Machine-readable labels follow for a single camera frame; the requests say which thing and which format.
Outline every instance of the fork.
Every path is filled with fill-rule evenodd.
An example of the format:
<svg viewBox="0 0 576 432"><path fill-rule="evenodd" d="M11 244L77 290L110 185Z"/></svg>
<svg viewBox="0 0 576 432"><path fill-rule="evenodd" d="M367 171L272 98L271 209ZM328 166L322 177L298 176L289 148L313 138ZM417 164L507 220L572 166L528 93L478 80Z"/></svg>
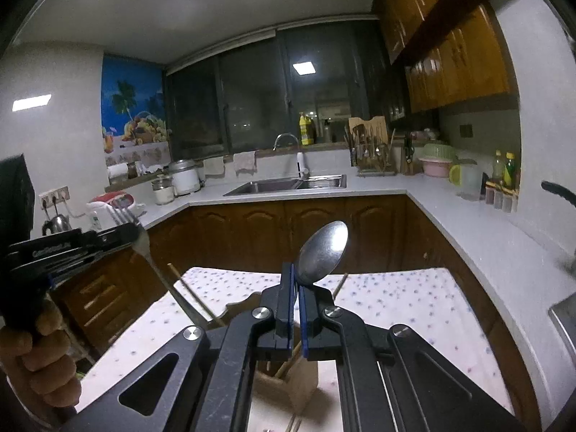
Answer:
<svg viewBox="0 0 576 432"><path fill-rule="evenodd" d="M192 307L192 305L182 296L182 294L178 292L178 289L176 289L172 284L168 282L160 269L156 266L150 252L150 237L148 236L146 229L144 229L140 223L139 219L134 216L134 214L127 207L122 206L122 203L120 203L118 200L114 200L111 203L111 206L108 208L108 212L118 226L126 223L132 223L137 226L138 238L132 244L132 249L134 252L144 257L152 270L156 273L156 276L160 282L162 282L163 286L168 290L169 293L172 294L172 297L174 297L188 318L192 320L196 326L206 329L208 325L207 320L194 307Z"/></svg>

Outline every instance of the white tablecloth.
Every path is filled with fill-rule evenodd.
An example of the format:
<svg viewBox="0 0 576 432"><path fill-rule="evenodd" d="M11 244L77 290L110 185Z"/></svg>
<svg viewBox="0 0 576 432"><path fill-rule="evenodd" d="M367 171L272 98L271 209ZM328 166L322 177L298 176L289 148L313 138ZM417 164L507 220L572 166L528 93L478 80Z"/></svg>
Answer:
<svg viewBox="0 0 576 432"><path fill-rule="evenodd" d="M334 290L341 275L331 275L319 285ZM241 302L252 293L276 285L280 274L191 268L183 278L220 315L227 303ZM191 299L181 283L176 287ZM464 295L448 270L404 271L350 275L336 298L339 306L354 311L365 323L389 328L395 323L411 326L444 357L464 372L503 407L512 406L500 370L484 333ZM294 318L299 319L298 304ZM166 293L151 305L110 347L82 382L80 411L191 323L174 298ZM336 368L333 361L319 363L319 391L305 411L300 427L307 430L342 430ZM271 410L254 399L248 430L284 430L290 413Z"/></svg>

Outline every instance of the stainless steel sink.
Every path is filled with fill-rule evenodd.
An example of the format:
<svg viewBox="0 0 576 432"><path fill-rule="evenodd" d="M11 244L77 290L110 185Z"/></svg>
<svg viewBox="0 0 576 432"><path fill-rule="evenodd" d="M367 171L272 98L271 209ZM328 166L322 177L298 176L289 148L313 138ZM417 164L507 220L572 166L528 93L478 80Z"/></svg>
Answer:
<svg viewBox="0 0 576 432"><path fill-rule="evenodd" d="M224 196L240 194L287 192L289 190L309 190L322 188L346 188L346 176L317 176L309 179L268 179L240 185Z"/></svg>

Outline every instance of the silver screw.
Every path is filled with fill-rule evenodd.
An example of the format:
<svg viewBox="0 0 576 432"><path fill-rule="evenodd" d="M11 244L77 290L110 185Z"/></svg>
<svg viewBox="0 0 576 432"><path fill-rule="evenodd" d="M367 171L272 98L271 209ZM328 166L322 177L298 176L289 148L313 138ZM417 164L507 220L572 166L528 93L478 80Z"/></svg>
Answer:
<svg viewBox="0 0 576 432"><path fill-rule="evenodd" d="M337 319L340 315L342 315L342 307L336 307L335 305L326 307L324 309L324 315L331 319Z"/></svg>
<svg viewBox="0 0 576 432"><path fill-rule="evenodd" d="M188 340L188 341L196 341L199 337L201 337L203 335L203 330L202 328L198 328L198 327L188 327L184 330L184 333L182 333L182 335Z"/></svg>
<svg viewBox="0 0 576 432"><path fill-rule="evenodd" d="M402 323L398 323L398 325L394 325L392 328L392 333L396 337L408 337L412 334L412 328L402 325Z"/></svg>
<svg viewBox="0 0 576 432"><path fill-rule="evenodd" d="M270 309L266 307L258 307L257 309L252 310L252 316L258 320L264 320L270 317Z"/></svg>

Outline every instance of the hand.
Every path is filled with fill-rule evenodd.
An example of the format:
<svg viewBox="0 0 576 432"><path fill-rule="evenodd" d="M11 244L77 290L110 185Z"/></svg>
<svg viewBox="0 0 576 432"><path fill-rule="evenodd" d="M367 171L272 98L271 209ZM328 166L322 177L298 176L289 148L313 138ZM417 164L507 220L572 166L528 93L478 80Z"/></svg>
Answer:
<svg viewBox="0 0 576 432"><path fill-rule="evenodd" d="M37 417L51 422L51 407L78 404L81 386L76 364L66 354L70 339L60 330L62 315L56 305L45 301L36 320L42 337L32 346L32 335L0 329L0 363L22 403Z"/></svg>

